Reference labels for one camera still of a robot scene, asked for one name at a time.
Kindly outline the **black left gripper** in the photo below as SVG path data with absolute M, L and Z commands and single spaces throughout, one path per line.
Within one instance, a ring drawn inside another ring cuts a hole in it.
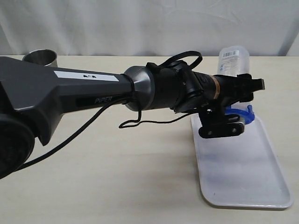
M 249 73 L 240 74 L 236 77 L 227 75 L 216 75 L 220 84 L 220 93 L 216 99 L 217 105 L 232 105 L 237 102 L 247 103 L 254 99 L 252 91 L 265 90 L 263 79 L 252 79 Z

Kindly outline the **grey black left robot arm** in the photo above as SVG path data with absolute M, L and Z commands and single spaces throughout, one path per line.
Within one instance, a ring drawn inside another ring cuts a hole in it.
M 32 166 L 63 148 L 82 131 L 32 161 L 35 140 L 47 145 L 66 113 L 123 104 L 132 111 L 169 108 L 183 117 L 198 114 L 202 138 L 238 136 L 245 121 L 226 108 L 250 102 L 264 90 L 262 79 L 248 73 L 235 77 L 194 71 L 197 51 L 172 56 L 161 64 L 132 66 L 122 74 L 37 65 L 10 57 L 0 59 L 0 176 Z

